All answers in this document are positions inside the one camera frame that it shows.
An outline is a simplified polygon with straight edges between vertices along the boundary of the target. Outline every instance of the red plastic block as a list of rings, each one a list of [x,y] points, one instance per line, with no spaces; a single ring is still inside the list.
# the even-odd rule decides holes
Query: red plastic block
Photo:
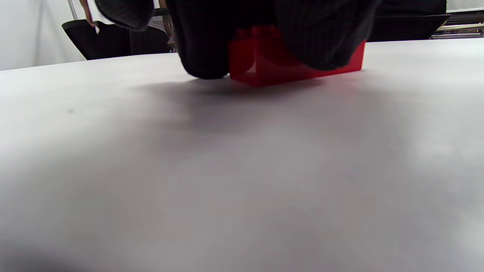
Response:
[[[229,45],[230,77],[255,87],[265,87],[359,71],[363,64],[364,46],[365,42],[355,51],[349,65],[333,71],[319,71],[301,63],[289,52],[276,27],[243,29]]]

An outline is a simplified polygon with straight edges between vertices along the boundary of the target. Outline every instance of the black chair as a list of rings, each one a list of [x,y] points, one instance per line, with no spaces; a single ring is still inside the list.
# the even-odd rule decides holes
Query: black chair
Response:
[[[467,11],[451,13],[451,17],[445,25],[467,25],[484,22],[484,11]]]
[[[86,20],[75,20],[62,24],[65,33],[87,60],[102,59],[104,53],[98,41],[96,29]]]
[[[377,16],[369,42],[427,40],[450,14],[425,16]]]

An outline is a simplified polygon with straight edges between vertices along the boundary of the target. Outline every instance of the gloved hand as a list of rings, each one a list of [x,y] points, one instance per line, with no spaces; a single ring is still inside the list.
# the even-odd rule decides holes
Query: gloved hand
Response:
[[[236,29],[276,24],[289,50],[318,70],[348,64],[368,38],[380,0],[166,0],[186,71],[213,79],[228,73],[228,42]],[[113,22],[147,24],[152,0],[96,0]]]

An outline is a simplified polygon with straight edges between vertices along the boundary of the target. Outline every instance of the white table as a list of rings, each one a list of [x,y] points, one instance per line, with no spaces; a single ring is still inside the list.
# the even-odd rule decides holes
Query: white table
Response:
[[[483,65],[475,39],[254,92],[176,55],[1,72],[0,271],[481,272]]]

